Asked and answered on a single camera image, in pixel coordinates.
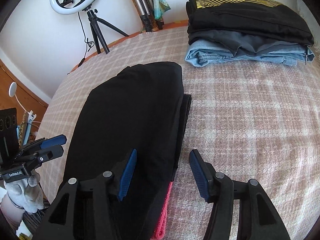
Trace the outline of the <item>left gloved hand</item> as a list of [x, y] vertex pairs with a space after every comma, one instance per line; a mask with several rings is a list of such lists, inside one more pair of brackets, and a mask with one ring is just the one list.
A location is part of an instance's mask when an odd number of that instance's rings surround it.
[[19, 208], [23, 208], [28, 213], [37, 213], [44, 209], [43, 191], [39, 185], [40, 175], [32, 170], [29, 178], [4, 182], [4, 187], [10, 200]]

